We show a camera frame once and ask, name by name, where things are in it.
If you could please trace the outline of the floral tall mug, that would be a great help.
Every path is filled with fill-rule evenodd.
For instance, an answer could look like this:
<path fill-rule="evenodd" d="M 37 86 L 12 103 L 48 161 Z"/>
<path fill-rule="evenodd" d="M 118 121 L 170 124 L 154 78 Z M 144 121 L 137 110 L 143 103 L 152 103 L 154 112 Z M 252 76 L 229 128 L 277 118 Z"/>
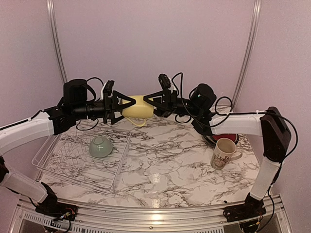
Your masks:
<path fill-rule="evenodd" d="M 217 140 L 210 165 L 215 170 L 223 169 L 229 162 L 242 158 L 242 152 L 237 151 L 234 141 L 228 138 Z"/>

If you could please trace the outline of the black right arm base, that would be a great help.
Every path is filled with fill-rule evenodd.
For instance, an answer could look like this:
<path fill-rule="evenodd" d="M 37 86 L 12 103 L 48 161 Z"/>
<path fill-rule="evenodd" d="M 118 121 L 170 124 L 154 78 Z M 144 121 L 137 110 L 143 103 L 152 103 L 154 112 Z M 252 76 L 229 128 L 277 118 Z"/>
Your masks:
<path fill-rule="evenodd" d="M 234 222 L 263 216 L 266 213 L 263 200 L 251 198 L 245 200 L 243 204 L 225 207 L 223 216 L 226 218 L 227 222 Z"/>

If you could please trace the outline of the pale green butterfly cup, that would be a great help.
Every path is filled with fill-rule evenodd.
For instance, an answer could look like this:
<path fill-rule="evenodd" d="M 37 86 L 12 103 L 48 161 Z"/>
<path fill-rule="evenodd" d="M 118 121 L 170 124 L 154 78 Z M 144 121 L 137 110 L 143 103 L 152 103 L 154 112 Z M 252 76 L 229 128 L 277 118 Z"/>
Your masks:
<path fill-rule="evenodd" d="M 113 146 L 108 138 L 103 136 L 94 137 L 89 144 L 89 153 L 95 158 L 107 157 L 112 152 Z"/>

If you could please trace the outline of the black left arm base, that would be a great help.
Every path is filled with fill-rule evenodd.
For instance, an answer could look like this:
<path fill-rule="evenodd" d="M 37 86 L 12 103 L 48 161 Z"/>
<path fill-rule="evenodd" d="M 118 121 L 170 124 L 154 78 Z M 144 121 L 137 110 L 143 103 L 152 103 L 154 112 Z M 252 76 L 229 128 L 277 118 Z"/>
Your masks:
<path fill-rule="evenodd" d="M 66 204 L 61 202 L 56 202 L 51 205 L 39 204 L 36 206 L 35 211 L 47 216 L 51 216 L 58 220 L 70 220 L 74 221 L 77 215 L 78 207 L 72 204 Z"/>

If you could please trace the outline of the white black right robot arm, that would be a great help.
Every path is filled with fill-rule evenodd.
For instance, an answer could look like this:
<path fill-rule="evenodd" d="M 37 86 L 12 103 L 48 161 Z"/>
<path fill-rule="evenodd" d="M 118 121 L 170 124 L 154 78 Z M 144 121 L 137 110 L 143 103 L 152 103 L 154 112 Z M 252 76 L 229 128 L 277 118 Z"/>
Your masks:
<path fill-rule="evenodd" d="M 168 117 L 172 113 L 190 116 L 192 126 L 202 136 L 244 134 L 250 139 L 254 153 L 262 152 L 256 156 L 260 170 L 249 194 L 251 199 L 241 206 L 241 214 L 252 217 L 260 208 L 258 200 L 266 196 L 278 179 L 284 160 L 291 154 L 288 147 L 295 126 L 276 107 L 242 113 L 212 111 L 211 107 L 217 105 L 216 95 L 203 83 L 187 99 L 182 88 L 172 91 L 164 84 L 161 91 L 145 95 L 143 100 L 155 108 L 158 116 Z"/>

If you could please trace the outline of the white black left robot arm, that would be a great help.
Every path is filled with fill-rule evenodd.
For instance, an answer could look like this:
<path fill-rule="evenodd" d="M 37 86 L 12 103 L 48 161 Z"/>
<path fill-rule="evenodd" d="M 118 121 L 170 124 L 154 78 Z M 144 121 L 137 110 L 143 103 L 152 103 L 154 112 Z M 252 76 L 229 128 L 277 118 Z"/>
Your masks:
<path fill-rule="evenodd" d="M 45 110 L 39 110 L 34 116 L 18 121 L 0 129 L 0 155 L 40 138 L 58 135 L 75 126 L 80 120 L 102 119 L 104 123 L 115 124 L 122 117 L 115 112 L 136 104 L 136 100 L 116 90 L 114 81 L 102 84 L 101 96 L 85 79 L 74 79 L 63 85 L 63 96 L 59 103 Z M 20 172 L 14 171 L 0 160 L 0 184 L 9 190 L 25 195 L 42 205 L 51 216 L 61 212 L 57 196 L 46 184 L 36 182 Z"/>

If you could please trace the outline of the red floral plate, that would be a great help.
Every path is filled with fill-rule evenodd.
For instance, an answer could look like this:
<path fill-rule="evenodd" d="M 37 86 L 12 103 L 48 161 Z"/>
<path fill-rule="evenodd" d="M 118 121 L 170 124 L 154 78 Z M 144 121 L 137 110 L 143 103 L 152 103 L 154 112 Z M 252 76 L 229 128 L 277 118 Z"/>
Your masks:
<path fill-rule="evenodd" d="M 222 139 L 222 138 L 226 138 L 226 139 L 230 139 L 232 140 L 235 144 L 238 143 L 239 141 L 239 135 L 238 134 L 219 134 L 219 135 L 213 135 L 211 137 L 211 140 L 214 142 L 214 143 L 217 143 L 217 141 L 219 139 Z"/>

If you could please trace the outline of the yellow mug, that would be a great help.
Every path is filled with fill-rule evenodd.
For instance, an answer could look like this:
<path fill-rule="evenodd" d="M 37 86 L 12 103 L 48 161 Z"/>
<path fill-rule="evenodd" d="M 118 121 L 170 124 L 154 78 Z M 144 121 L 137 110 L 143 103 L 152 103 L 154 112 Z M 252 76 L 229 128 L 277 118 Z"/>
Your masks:
<path fill-rule="evenodd" d="M 129 96 L 136 100 L 136 103 L 121 111 L 121 115 L 137 127 L 143 127 L 146 124 L 146 119 L 149 119 L 154 114 L 154 107 L 143 100 L 142 95 Z M 136 123 L 132 119 L 143 119 L 143 123 Z"/>

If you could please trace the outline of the pale green floral plate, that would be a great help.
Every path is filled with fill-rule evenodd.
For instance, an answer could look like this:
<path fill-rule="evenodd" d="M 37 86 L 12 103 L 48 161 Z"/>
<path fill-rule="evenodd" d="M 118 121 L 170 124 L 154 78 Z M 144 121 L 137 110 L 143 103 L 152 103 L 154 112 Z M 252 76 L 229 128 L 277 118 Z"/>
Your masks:
<path fill-rule="evenodd" d="M 217 141 L 210 135 L 203 135 L 202 138 L 210 145 L 216 145 Z"/>

